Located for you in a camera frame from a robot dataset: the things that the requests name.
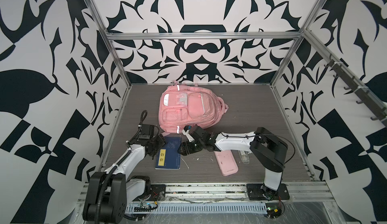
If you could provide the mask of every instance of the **notebook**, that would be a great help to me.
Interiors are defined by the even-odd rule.
[[[157,154],[156,169],[180,169],[180,154],[177,150],[181,137],[164,137],[167,144]]]

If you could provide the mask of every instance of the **backpack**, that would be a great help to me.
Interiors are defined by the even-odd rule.
[[[186,125],[205,129],[218,123],[228,106],[211,90],[186,85],[168,86],[161,95],[159,124],[167,133],[181,133]]]

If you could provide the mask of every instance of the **yellow tag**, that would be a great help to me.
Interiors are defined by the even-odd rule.
[[[159,166],[164,166],[165,161],[165,149],[160,149]]]

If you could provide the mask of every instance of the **pink case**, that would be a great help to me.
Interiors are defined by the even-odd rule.
[[[215,151],[215,157],[219,164],[220,171],[224,176],[238,172],[238,166],[231,150]]]
[[[211,90],[186,86],[168,86],[161,95],[159,124],[167,133],[181,133],[186,125],[205,129],[218,123],[228,106]]]

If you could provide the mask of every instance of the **black and white patterned wall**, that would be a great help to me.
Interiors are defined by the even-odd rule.
[[[328,0],[312,32],[386,101],[386,0]],[[387,129],[304,40],[276,85],[298,142],[347,221],[387,221]]]
[[[68,223],[126,85],[83,0],[0,0],[2,223]]]
[[[298,31],[315,0],[95,0],[113,33]],[[116,42],[134,83],[270,82],[289,39]]]

